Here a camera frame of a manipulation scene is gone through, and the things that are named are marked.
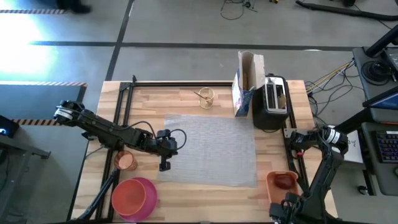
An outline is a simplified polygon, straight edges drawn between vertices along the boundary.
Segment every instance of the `cardboard box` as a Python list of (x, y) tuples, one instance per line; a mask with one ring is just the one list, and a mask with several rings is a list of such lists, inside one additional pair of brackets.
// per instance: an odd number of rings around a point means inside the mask
[(239, 51), (238, 59), (239, 68), (232, 84), (232, 101), (235, 116), (247, 116), (254, 90), (264, 85), (264, 56)]

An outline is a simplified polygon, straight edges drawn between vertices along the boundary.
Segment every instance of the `orange cup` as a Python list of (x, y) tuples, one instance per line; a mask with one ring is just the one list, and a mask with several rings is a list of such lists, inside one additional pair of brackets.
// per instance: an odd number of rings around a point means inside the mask
[(136, 179), (129, 179), (116, 186), (112, 193), (112, 206), (120, 215), (134, 215), (146, 200), (144, 185)]
[(113, 162), (114, 166), (119, 170), (133, 171), (137, 169), (138, 166), (138, 162), (135, 160), (134, 156), (129, 151), (118, 152)]

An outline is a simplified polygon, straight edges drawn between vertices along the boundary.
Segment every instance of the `orange bowl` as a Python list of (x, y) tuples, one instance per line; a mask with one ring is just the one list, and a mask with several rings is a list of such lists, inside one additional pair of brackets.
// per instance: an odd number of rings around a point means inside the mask
[(112, 194), (112, 207), (120, 215), (137, 213), (146, 200), (144, 185), (135, 179), (129, 179), (116, 186)]

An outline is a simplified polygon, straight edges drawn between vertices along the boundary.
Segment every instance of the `keyboard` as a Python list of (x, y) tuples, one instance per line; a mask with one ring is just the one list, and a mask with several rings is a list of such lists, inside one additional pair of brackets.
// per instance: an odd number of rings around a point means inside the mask
[(398, 163), (398, 131), (377, 131), (376, 137), (380, 161)]

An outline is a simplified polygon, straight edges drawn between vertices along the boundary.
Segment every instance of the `wooden tabletop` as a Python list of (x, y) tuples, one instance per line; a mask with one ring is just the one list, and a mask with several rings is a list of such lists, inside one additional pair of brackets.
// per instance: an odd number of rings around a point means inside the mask
[[(104, 82), (99, 99), (97, 115), (113, 120), (120, 82)], [(314, 127), (310, 105), (302, 80), (288, 81), (294, 115), (298, 128)], [(215, 91), (213, 107), (202, 109), (198, 96), (193, 91), (201, 87), (135, 87), (129, 124), (148, 121), (155, 132), (164, 129), (165, 114), (195, 114), (233, 118), (230, 87), (212, 87)], [(148, 129), (145, 124), (137, 128)], [(120, 181), (133, 177), (145, 177), (152, 181), (158, 191), (157, 208), (147, 222), (269, 222), (269, 200), (266, 175), (270, 171), (288, 170), (282, 132), (264, 133), (254, 130), (256, 143), (257, 187), (229, 187), (223, 185), (181, 184), (157, 180), (159, 158), (142, 152), (131, 151), (138, 161), (135, 171), (122, 171)], [(99, 148), (92, 141), (88, 153)], [(101, 185), (106, 150), (92, 154), (84, 163), (76, 195), (72, 218), (81, 215), (94, 199)], [(312, 181), (321, 161), (321, 152), (312, 149), (304, 155), (309, 181)], [(106, 196), (103, 215), (106, 216), (110, 192)], [(337, 217), (331, 191), (325, 199), (328, 212)], [(114, 222), (121, 222), (114, 215)]]

